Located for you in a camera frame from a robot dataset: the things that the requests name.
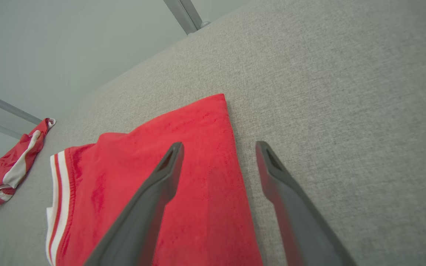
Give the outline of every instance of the beige upholstered surface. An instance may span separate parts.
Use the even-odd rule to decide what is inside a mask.
[[[59,118],[0,207],[0,265],[44,265],[49,155],[226,95],[265,265],[285,257],[254,153],[267,141],[360,265],[426,265],[426,1],[251,3]]]

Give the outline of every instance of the red fabric fold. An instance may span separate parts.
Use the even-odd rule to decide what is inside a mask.
[[[223,94],[128,134],[105,133],[95,144],[54,155],[57,197],[49,214],[49,261],[82,265],[177,141],[184,144],[184,162],[176,196],[164,212],[153,265],[262,265]]]

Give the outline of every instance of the red and white garment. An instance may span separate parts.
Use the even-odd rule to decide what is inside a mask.
[[[185,147],[175,197],[165,208],[153,265],[260,266],[224,95],[159,116],[134,131],[105,133],[50,159],[47,259],[83,265],[172,143]]]
[[[14,195],[17,185],[24,179],[42,150],[44,138],[54,124],[53,118],[42,120],[29,135],[22,135],[19,142],[0,158],[0,205]]]

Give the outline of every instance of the red shorts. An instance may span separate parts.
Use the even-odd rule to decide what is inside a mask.
[[[172,143],[185,156],[153,265],[262,265],[223,95],[51,157],[47,259],[82,265]]]
[[[37,154],[44,146],[44,138],[55,119],[46,118],[29,135],[22,135],[19,142],[0,158],[0,205],[12,198],[17,186],[32,167]]]

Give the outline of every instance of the crumpled red clothing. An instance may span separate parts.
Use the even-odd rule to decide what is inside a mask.
[[[53,118],[42,120],[29,135],[22,135],[19,142],[0,158],[0,205],[14,195],[17,185],[24,179],[42,150],[44,138],[54,124]]]
[[[53,155],[51,265],[83,265],[178,141],[185,148],[179,186],[165,207],[152,265],[262,265],[223,94]]]

